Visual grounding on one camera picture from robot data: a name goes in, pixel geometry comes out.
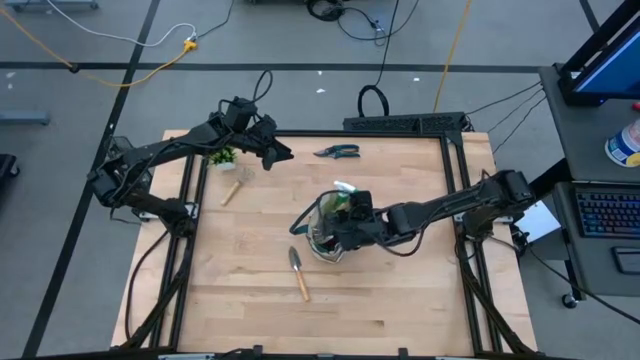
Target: butcher block tabletop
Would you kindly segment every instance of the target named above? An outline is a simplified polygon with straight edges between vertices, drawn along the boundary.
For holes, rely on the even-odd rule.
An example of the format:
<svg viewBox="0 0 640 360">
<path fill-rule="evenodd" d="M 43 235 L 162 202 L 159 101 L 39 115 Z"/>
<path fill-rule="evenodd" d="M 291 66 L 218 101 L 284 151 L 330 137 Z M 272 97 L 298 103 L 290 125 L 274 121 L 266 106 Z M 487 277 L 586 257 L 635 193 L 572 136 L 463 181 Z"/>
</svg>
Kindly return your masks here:
<svg viewBox="0 0 640 360">
<path fill-rule="evenodd" d="M 170 130 L 165 138 L 186 133 Z M 483 169 L 495 171 L 487 134 L 465 133 L 464 149 L 471 182 Z M 393 256 L 377 246 L 345 254 L 338 264 L 315 259 L 304 236 L 289 226 L 316 197 L 340 180 L 372 193 L 374 206 L 425 202 L 447 194 L 442 152 L 437 139 L 328 138 L 286 136 L 279 140 L 295 159 L 262 170 L 254 154 L 238 152 L 237 166 L 255 177 L 226 207 L 220 205 L 238 172 L 211 166 L 178 345 L 180 352 L 226 352 L 262 345 L 265 353 L 396 355 L 473 355 L 462 280 L 454 255 L 450 219 L 430 225 L 420 250 Z M 361 158 L 319 158 L 313 152 L 335 144 L 360 146 Z M 450 146 L 461 189 L 455 148 Z M 151 193 L 177 197 L 185 159 L 155 169 Z M 198 178 L 192 175 L 190 198 Z M 131 269 L 165 228 L 159 221 L 140 228 Z M 511 242 L 508 228 L 494 226 L 496 237 Z M 407 251 L 411 243 L 396 247 Z M 158 298 L 165 265 L 166 239 L 141 266 L 131 303 L 131 328 L 145 319 Z M 288 250 L 295 245 L 311 301 L 305 303 Z M 536 348 L 516 257 L 496 242 L 484 244 L 496 307 L 526 345 Z M 125 341 L 126 291 L 113 344 Z M 478 308 L 484 348 L 490 350 L 486 318 Z M 169 338 L 173 305 L 165 312 L 162 344 Z"/>
</svg>

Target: green plant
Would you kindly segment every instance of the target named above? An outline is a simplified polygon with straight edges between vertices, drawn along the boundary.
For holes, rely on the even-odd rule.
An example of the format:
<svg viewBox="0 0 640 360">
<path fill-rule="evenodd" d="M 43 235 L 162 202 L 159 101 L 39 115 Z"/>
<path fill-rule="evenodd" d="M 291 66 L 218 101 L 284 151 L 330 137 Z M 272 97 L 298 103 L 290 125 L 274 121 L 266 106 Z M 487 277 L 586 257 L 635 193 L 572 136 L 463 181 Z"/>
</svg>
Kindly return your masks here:
<svg viewBox="0 0 640 360">
<path fill-rule="evenodd" d="M 224 147 L 222 150 L 215 154 L 209 155 L 209 164 L 224 164 L 236 161 L 236 153 L 230 147 Z"/>
</svg>

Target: pruning shears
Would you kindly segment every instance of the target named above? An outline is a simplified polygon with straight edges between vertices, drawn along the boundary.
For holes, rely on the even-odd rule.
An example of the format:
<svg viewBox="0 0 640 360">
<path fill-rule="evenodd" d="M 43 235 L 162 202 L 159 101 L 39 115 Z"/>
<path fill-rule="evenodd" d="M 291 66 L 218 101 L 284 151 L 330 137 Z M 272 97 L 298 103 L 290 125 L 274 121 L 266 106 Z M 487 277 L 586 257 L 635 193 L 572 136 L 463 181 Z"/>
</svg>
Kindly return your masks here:
<svg viewBox="0 0 640 360">
<path fill-rule="evenodd" d="M 358 153 L 360 151 L 360 146 L 354 144 L 342 144 L 342 145 L 333 145 L 324 150 L 316 151 L 313 154 L 319 157 L 332 157 L 334 159 L 339 159 L 341 157 L 351 157 L 356 158 L 360 157 Z"/>
</svg>

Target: wooden handle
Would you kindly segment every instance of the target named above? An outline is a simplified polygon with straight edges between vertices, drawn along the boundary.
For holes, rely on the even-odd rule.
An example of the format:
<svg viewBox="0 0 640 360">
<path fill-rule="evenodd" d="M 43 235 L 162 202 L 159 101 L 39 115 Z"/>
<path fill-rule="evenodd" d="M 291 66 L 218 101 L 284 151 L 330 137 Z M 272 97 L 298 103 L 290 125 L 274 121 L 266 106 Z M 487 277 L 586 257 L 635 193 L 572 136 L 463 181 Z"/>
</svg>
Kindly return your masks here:
<svg viewBox="0 0 640 360">
<path fill-rule="evenodd" d="M 240 189 L 240 185 L 242 185 L 242 183 L 240 181 L 236 181 L 236 183 L 233 184 L 233 186 L 231 187 L 231 190 L 229 190 L 229 192 L 227 193 L 227 196 L 225 196 L 224 199 L 222 199 L 222 201 L 220 202 L 220 205 L 227 206 L 227 203 L 229 203 L 233 195 L 235 195 L 238 189 Z"/>
<path fill-rule="evenodd" d="M 296 277 L 298 278 L 298 285 L 300 286 L 300 292 L 302 293 L 304 301 L 311 301 L 311 298 L 309 297 L 309 289 L 307 289 L 307 284 L 305 284 L 304 278 L 302 277 L 302 271 L 296 271 Z"/>
</svg>

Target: keyboard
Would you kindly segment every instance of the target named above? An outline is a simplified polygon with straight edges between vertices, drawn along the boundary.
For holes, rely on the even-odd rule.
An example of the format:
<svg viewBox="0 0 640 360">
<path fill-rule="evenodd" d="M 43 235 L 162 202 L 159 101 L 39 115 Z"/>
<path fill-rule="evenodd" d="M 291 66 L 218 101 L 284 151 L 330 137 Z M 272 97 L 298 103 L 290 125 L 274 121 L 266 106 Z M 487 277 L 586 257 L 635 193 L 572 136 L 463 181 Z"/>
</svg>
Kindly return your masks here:
<svg viewBox="0 0 640 360">
<path fill-rule="evenodd" d="M 640 188 L 577 186 L 573 195 L 582 235 L 640 239 Z"/>
<path fill-rule="evenodd" d="M 395 131 L 424 134 L 443 131 L 466 131 L 469 128 L 463 112 L 346 118 L 347 131 Z"/>
</svg>

